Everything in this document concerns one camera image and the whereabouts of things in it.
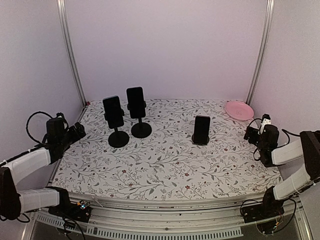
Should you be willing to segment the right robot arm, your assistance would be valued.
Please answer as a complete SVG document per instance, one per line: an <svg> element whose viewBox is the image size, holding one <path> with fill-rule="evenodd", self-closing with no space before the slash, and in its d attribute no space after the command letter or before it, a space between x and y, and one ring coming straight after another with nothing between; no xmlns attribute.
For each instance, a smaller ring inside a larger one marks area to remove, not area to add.
<svg viewBox="0 0 320 240"><path fill-rule="evenodd" d="M278 128L272 124L261 129L248 126L244 134L244 139L257 147L258 160L265 167L283 166L298 159L304 160L296 172L266 190L258 208L262 218L269 218L282 207L284 201L320 181L320 132L302 131L297 140L282 146L278 146L278 137Z"/></svg>

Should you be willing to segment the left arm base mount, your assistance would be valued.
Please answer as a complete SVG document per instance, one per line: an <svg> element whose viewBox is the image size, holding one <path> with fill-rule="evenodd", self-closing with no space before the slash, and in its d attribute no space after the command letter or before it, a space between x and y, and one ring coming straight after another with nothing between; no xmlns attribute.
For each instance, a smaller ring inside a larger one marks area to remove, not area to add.
<svg viewBox="0 0 320 240"><path fill-rule="evenodd" d="M62 218L68 218L83 223L88 223L91 217L91 203L86 200L80 200L77 203L72 203L69 198L69 192L60 187L49 186L51 190L58 192L59 204L50 206L48 212Z"/></svg>

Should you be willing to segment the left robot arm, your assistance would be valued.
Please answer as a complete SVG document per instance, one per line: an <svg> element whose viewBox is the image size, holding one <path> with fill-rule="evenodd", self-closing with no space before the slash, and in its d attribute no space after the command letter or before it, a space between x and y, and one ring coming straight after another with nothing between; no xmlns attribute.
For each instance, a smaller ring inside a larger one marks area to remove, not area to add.
<svg viewBox="0 0 320 240"><path fill-rule="evenodd" d="M17 190L16 185L34 173L63 157L70 146L86 136L79 122L68 127L62 117L51 118L46 123L44 141L0 164L0 215L16 220L20 215L48 208L52 215L87 223L91 215L88 202L71 203L69 193L60 187Z"/></svg>

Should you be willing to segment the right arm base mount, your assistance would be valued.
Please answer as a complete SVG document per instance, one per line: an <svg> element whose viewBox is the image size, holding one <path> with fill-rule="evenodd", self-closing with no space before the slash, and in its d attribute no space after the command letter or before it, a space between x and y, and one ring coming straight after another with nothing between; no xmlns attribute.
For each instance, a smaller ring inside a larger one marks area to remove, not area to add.
<svg viewBox="0 0 320 240"><path fill-rule="evenodd" d="M283 208L284 201L276 200L274 195L274 186L266 190L262 202L253 205L240 207L240 214L245 223L265 220L282 215L285 211Z"/></svg>

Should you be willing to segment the black phone stand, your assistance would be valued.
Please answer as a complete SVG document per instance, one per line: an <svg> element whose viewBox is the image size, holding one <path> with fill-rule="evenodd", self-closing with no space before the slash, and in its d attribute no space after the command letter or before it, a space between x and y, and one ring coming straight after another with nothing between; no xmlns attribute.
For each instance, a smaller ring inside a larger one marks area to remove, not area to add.
<svg viewBox="0 0 320 240"><path fill-rule="evenodd" d="M113 148L121 148L128 144L129 135L118 128L111 129L114 130L113 133L108 137L108 143Z"/></svg>
<svg viewBox="0 0 320 240"><path fill-rule="evenodd" d="M150 124L143 122L142 118L132 118L138 119L138 123L134 124L131 128L131 134L135 138L143 139L148 137L152 133L152 127Z"/></svg>

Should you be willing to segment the black phone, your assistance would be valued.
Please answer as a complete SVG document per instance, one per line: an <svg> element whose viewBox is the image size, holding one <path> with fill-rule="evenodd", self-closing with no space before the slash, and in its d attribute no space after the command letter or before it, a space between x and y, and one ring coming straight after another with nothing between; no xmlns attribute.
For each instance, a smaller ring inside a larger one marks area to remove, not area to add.
<svg viewBox="0 0 320 240"><path fill-rule="evenodd" d="M118 96L106 97L102 100L104 108L104 118L110 129L122 127L124 125L124 111L121 108Z"/></svg>
<svg viewBox="0 0 320 240"><path fill-rule="evenodd" d="M132 119L144 118L146 116L146 102L144 99L143 88L130 87L126 90L127 109Z"/></svg>
<svg viewBox="0 0 320 240"><path fill-rule="evenodd" d="M197 115L194 123L194 133L197 137L209 136L211 119L209 116Z"/></svg>

